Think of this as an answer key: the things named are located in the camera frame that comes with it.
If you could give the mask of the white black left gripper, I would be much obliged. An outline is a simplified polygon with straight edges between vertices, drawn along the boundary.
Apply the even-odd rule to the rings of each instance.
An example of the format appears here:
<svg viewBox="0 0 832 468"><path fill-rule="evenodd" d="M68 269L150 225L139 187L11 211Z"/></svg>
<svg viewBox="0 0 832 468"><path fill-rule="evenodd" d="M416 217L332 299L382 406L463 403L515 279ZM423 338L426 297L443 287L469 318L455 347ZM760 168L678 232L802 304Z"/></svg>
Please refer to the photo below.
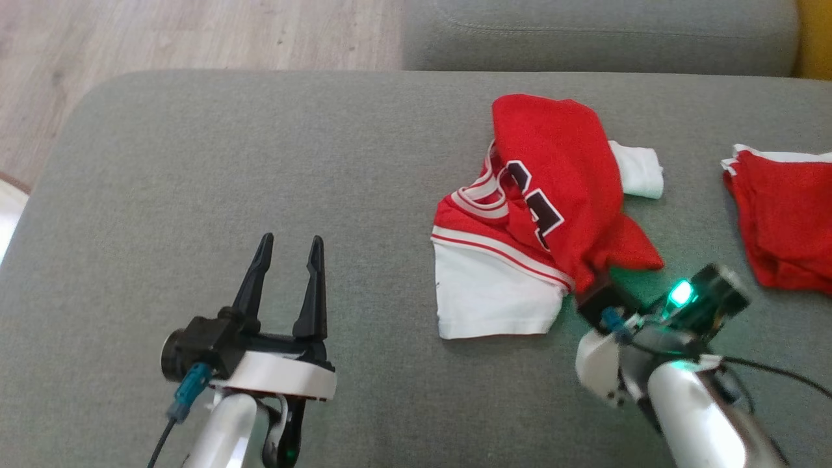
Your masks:
<svg viewBox="0 0 832 468"><path fill-rule="evenodd" d="M265 233L232 304L242 329L261 329L259 306L265 276L270 269L273 245L273 233ZM325 347L329 326L325 251L321 236L314 236L312 240L306 268L309 279L299 317L293 326L293 337L242 335L239 341L244 355L229 378L211 380L212 389L240 391L262 397L292 396L321 402L335 396L335 365L330 362Z"/></svg>

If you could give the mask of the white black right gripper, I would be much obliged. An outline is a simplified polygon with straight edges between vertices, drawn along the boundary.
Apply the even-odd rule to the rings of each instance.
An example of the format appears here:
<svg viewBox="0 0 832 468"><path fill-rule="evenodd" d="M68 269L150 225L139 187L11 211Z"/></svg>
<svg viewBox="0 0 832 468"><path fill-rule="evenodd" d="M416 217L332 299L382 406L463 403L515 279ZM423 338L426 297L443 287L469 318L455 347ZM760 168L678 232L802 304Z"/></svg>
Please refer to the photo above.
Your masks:
<svg viewBox="0 0 832 468"><path fill-rule="evenodd" d="M625 397L645 402L660 365L714 364L709 343L748 305L740 276L718 263L649 303L604 274L577 296L577 311L590 325L575 359L579 382L611 406Z"/></svg>

